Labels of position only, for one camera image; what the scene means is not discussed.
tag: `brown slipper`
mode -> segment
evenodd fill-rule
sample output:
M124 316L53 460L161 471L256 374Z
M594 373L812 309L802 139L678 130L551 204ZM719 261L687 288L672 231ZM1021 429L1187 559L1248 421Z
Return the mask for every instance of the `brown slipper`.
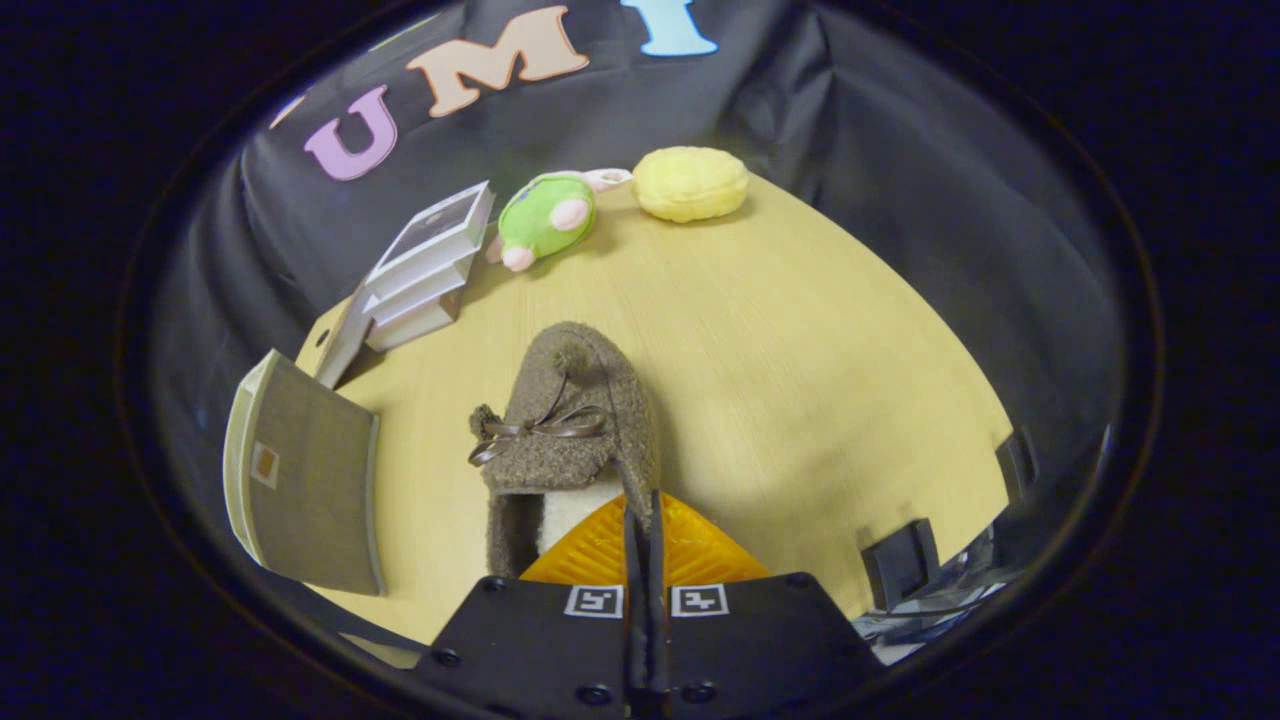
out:
M599 332L558 323L525 354L507 413L471 415L471 462L489 486L489 571L517 577L538 559L543 493L581 489L613 462L645 530L658 488L657 421L635 369Z

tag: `letter m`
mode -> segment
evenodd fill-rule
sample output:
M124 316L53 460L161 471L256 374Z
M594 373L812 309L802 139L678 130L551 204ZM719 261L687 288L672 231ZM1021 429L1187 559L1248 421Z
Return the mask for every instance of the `letter m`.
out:
M579 55L564 36L561 17L563 5L531 10L517 15L503 28L493 47L467 40L451 40L410 60L404 69L420 69L435 94L433 118L443 118L476 101L480 91L462 85L462 76L502 90L511 82L516 58L525 61L520 79L539 81L562 76L586 67L586 55Z

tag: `blue letter i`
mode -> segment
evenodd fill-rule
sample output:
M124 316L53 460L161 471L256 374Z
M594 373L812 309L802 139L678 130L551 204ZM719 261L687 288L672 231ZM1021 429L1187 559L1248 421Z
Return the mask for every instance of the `blue letter i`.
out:
M719 49L698 32L689 5L694 0L622 0L625 8L640 12L649 28L649 42L640 47L645 55L708 55Z

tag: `purple letter u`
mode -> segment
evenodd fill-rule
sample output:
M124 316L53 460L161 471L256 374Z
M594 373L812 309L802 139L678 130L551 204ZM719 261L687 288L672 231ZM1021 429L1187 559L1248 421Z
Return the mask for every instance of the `purple letter u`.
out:
M352 155L338 138L338 120L334 118L317 129L302 147L320 160L329 177L340 181L356 179L376 168L396 147L396 120L383 104L387 86L381 85L360 96L347 111L364 118L374 141L365 151Z

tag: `green plush toy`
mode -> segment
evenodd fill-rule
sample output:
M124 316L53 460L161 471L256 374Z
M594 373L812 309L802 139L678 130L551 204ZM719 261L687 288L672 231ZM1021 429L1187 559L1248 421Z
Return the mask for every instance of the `green plush toy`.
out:
M520 190L498 217L498 237L485 258L521 272L534 260L582 241L595 225L595 195L631 179L618 169L538 176Z

